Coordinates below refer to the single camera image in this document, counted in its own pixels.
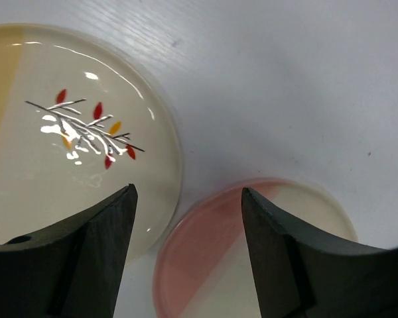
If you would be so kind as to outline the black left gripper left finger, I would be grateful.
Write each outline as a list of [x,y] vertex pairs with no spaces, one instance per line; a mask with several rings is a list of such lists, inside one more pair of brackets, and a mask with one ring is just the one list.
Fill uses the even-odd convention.
[[112,317],[137,208],[129,184],[0,244],[0,317]]

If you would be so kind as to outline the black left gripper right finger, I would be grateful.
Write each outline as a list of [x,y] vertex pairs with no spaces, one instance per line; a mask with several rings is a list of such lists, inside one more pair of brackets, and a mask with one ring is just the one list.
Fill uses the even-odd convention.
[[398,317],[398,248],[327,233],[251,188],[241,213],[262,317]]

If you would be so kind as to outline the pink and cream floral plate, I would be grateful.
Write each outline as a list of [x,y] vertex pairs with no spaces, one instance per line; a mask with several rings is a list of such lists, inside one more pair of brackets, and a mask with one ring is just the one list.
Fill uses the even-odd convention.
[[241,216],[245,187],[323,231],[358,239],[342,206],[322,188],[247,180],[196,205],[167,238],[153,278],[157,317],[260,317]]

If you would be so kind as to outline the yellow and cream floral plate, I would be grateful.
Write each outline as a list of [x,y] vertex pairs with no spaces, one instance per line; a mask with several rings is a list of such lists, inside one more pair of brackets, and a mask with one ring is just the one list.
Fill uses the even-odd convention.
[[0,244],[133,184],[132,261],[169,224],[181,181],[172,117],[139,66],[80,32],[0,25]]

